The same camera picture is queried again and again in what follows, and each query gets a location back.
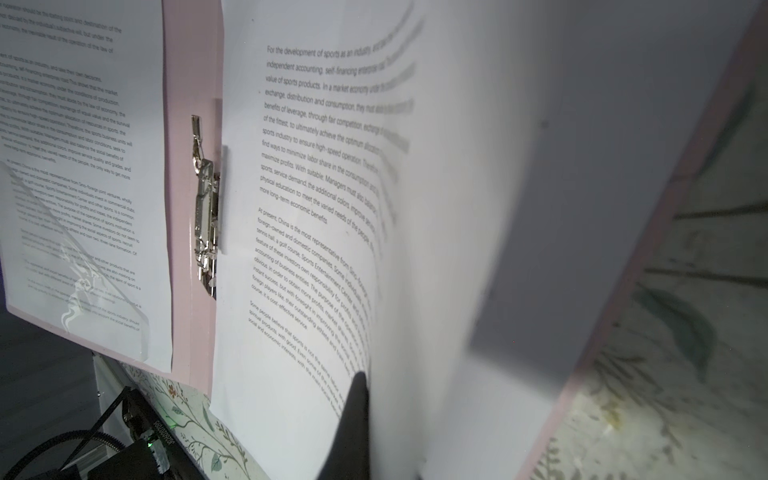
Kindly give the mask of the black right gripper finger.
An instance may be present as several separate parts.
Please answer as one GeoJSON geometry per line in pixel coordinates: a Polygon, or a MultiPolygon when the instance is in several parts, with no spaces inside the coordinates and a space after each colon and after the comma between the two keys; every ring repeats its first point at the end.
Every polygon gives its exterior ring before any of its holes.
{"type": "Polygon", "coordinates": [[[360,371],[352,379],[334,440],[318,479],[370,478],[369,389],[366,374],[360,371]]]}

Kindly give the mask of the printed paper sheet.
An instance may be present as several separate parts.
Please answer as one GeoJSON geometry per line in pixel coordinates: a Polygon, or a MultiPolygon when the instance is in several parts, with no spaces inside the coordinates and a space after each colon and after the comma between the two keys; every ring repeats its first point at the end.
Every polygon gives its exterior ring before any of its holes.
{"type": "Polygon", "coordinates": [[[320,472],[369,373],[425,25],[414,1],[227,1],[211,408],[272,479],[320,472]]]}
{"type": "Polygon", "coordinates": [[[159,372],[172,365],[158,1],[1,5],[8,307],[159,372]]]}
{"type": "Polygon", "coordinates": [[[526,474],[763,1],[428,1],[371,368],[376,479],[526,474]]]}

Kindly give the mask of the pink file folder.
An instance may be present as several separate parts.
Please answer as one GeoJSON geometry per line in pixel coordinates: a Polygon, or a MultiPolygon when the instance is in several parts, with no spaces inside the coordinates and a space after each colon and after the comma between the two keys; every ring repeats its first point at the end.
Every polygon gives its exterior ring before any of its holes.
{"type": "MultiPolygon", "coordinates": [[[[110,353],[100,354],[146,369],[206,393],[212,402],[216,354],[218,267],[223,214],[223,64],[224,15],[227,1],[158,1],[163,12],[165,189],[168,258],[171,285],[173,355],[169,372],[163,373],[110,353]]],[[[716,129],[724,122],[746,87],[767,47],[766,36],[757,49],[757,59],[744,77],[731,78],[737,91],[722,115],[708,124],[713,140],[698,157],[680,163],[673,176],[669,195],[657,206],[657,216],[645,231],[632,257],[635,259],[646,235],[671,219],[671,196],[683,190],[694,168],[701,164],[715,140],[716,129]]],[[[388,257],[389,274],[384,282],[381,316],[374,332],[374,350],[379,342],[388,291],[392,284],[392,255],[398,238],[398,222],[388,257]]]]}

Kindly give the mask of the printed paper sheet back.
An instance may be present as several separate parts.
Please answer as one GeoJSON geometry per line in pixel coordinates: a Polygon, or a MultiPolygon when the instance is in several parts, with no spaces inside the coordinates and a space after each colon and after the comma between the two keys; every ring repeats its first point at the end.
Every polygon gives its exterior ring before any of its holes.
{"type": "Polygon", "coordinates": [[[376,479],[526,474],[763,1],[428,1],[371,368],[376,479]]]}

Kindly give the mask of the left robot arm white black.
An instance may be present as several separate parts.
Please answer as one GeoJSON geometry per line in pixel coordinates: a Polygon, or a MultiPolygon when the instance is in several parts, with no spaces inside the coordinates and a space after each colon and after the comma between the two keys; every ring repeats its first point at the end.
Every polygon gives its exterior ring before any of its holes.
{"type": "Polygon", "coordinates": [[[125,387],[97,425],[117,408],[132,442],[90,470],[88,479],[206,479],[139,390],[125,387]]]}

